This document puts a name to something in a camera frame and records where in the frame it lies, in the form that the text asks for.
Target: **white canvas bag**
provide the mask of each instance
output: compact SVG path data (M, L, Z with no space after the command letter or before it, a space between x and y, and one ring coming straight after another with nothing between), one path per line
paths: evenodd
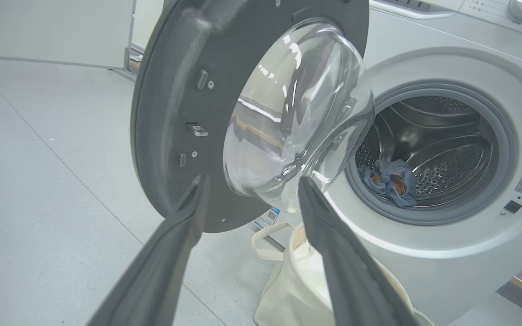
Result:
M287 222L271 225L255 233L251 239L257 257L278 262L263 289L255 322L259 326L335 326L323 260L307 241L303 225L294 228L284 252L257 246L259 240L286 227L294 228ZM421 326L432 326L426 316L412 309L410 298L396 277L377 260L374 261Z

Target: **washing machine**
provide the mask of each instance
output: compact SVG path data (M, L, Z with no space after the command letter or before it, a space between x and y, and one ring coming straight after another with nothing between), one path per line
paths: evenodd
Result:
M522 0L172 1L130 132L163 216L209 175L207 232L301 222L311 178L439 326L522 269ZM376 159L416 206L364 185Z
M522 270L522 1L370 3L377 115L327 197L416 307L447 325ZM365 186L358 167L376 159L412 167L415 207ZM255 224L280 221L302 219L272 208Z

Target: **qr code label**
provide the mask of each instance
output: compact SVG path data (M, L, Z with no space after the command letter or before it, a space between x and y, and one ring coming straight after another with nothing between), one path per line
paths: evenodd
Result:
M271 221L275 221L275 219L277 218L277 214L275 214L273 211L269 211L267 213L267 217L269 217Z
M279 209L271 207L271 209L269 209L267 213L255 219L255 224L261 229L263 229L264 227L274 225L277 221L277 217L279 217L280 212L281 211Z

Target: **floor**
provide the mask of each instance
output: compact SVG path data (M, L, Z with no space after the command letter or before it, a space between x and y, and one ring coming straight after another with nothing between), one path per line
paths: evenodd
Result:
M84 325L161 223L130 156L133 87L106 69L0 61L0 325ZM254 232L203 235L175 325L254 325L274 267L253 256Z

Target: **blue cloth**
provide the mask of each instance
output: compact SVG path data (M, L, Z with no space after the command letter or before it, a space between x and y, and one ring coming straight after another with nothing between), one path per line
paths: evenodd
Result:
M416 205L416 177L401 159L377 160L374 171L365 165L358 167L362 181L376 194L392 199L400 208Z

